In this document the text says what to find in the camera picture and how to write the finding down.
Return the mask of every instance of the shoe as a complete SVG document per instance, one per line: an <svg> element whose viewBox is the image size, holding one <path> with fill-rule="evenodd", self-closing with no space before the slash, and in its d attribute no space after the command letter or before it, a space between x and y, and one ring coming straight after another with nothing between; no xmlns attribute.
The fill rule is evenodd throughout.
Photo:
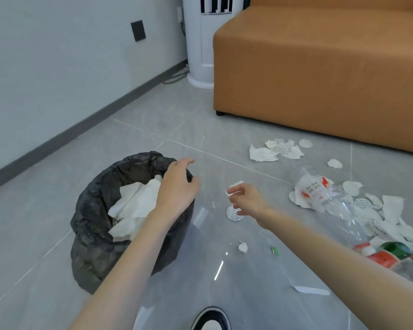
<svg viewBox="0 0 413 330"><path fill-rule="evenodd" d="M208 307L196 317L191 330L231 330L231 324L223 310Z"/></svg>

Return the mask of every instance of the white air purifier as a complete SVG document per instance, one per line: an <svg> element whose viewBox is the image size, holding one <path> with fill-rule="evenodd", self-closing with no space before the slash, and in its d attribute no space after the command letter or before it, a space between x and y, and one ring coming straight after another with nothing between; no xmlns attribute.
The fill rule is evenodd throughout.
<svg viewBox="0 0 413 330"><path fill-rule="evenodd" d="M214 33L243 10L243 0L183 0L187 37L188 82L214 88Z"/></svg>

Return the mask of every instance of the dark baseboard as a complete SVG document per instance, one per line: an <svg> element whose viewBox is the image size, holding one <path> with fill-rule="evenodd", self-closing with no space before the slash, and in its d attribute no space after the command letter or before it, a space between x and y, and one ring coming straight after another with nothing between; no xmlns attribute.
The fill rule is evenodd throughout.
<svg viewBox="0 0 413 330"><path fill-rule="evenodd" d="M109 105L103 107L101 110L95 112L93 115L87 117L83 121L77 123L71 128L58 134L54 138L39 145L37 148L31 150L30 152L18 158L17 160L1 168L0 186L9 182L12 178L20 175L26 169L30 168L34 164L43 160L45 157L51 155L53 152L70 143L73 139L76 139L78 136L88 131L95 125L99 124L103 120L107 119L115 112L121 110L124 106L130 104L135 99L145 94L147 91L153 89L158 84L165 81L174 73L183 69L186 64L187 60L179 62L177 65L171 67L169 70L164 71L163 73L154 77L150 81L144 83L142 86L133 89L128 94L125 94L121 98L115 100L113 103L110 103Z"/></svg>

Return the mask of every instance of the black garbage bag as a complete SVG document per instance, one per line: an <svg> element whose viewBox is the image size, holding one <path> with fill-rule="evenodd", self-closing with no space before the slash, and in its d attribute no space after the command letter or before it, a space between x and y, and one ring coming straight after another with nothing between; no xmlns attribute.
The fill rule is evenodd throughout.
<svg viewBox="0 0 413 330"><path fill-rule="evenodd" d="M135 182L147 184L156 175L164 176L173 161L154 151L126 157L101 172L80 194L70 222L76 234L70 255L73 277L81 288L93 294L130 244L130 241L113 242L108 233L113 219L107 212L121 198L119 188ZM187 170L188 182L192 178ZM193 208L194 201L168 231L152 274L176 259Z"/></svg>

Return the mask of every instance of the gray tile floor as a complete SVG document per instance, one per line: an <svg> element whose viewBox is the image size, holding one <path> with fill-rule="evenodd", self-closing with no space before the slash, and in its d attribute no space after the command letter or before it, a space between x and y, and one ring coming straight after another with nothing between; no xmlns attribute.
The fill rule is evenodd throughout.
<svg viewBox="0 0 413 330"><path fill-rule="evenodd" d="M413 225L413 154L217 117L212 98L212 91L186 80L160 85L0 188L0 329L70 324L89 298L70 267L70 219L77 197L111 163L149 150L195 157L190 170L202 187L178 258L150 280L138 329L189 329L209 305L226 310L234 329L364 328L336 296L295 292L291 284L326 286L253 220L229 221L225 189L242 179L253 183L276 207L314 226L314 213L287 198L292 189L287 159L258 163L248 154L251 144L261 147L269 138L307 138L314 147L303 150L303 161L335 182L353 179L365 185L364 191L404 197L404 220ZM344 167L329 168L331 158ZM249 246L246 255L237 251L239 240ZM272 245L280 257L272 255Z"/></svg>

